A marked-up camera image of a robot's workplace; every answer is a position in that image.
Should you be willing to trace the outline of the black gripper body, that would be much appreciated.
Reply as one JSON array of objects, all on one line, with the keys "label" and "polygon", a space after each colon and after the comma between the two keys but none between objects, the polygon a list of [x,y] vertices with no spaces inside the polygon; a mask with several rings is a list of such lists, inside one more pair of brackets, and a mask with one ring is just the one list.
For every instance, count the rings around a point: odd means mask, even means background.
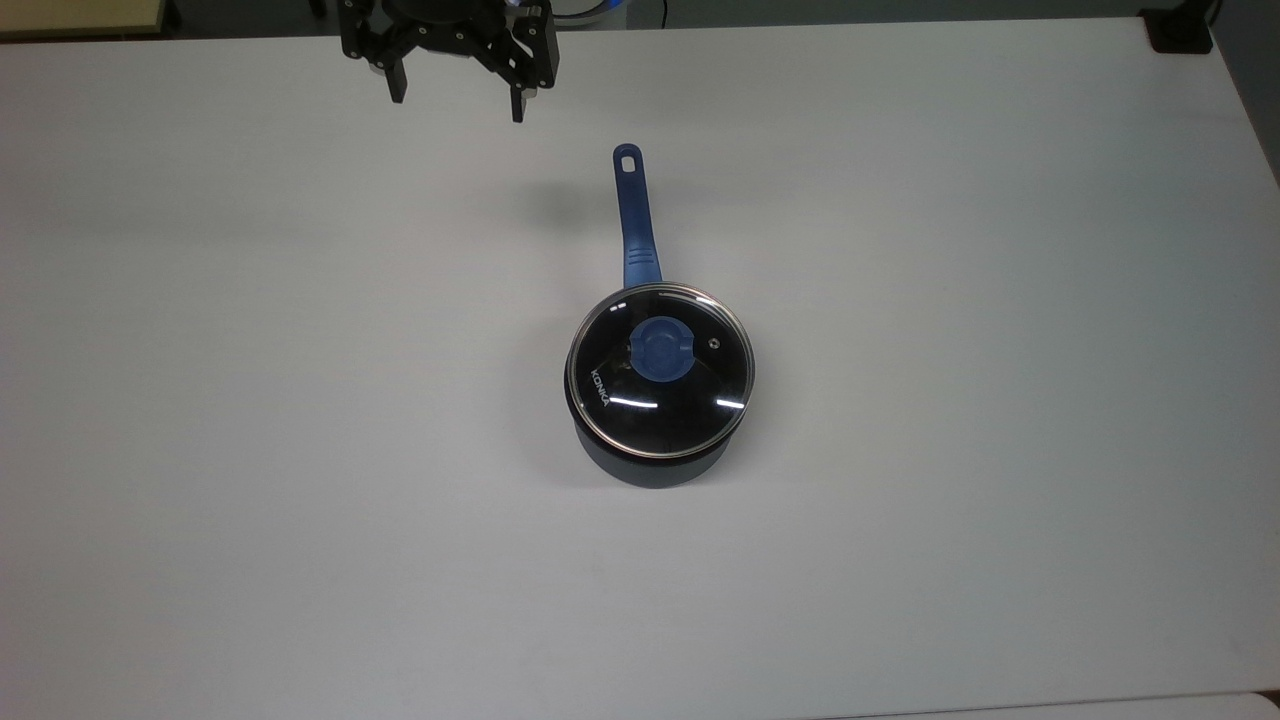
[{"label": "black gripper body", "polygon": [[390,67],[415,49],[494,61],[558,67],[549,1],[339,1],[343,54]]}]

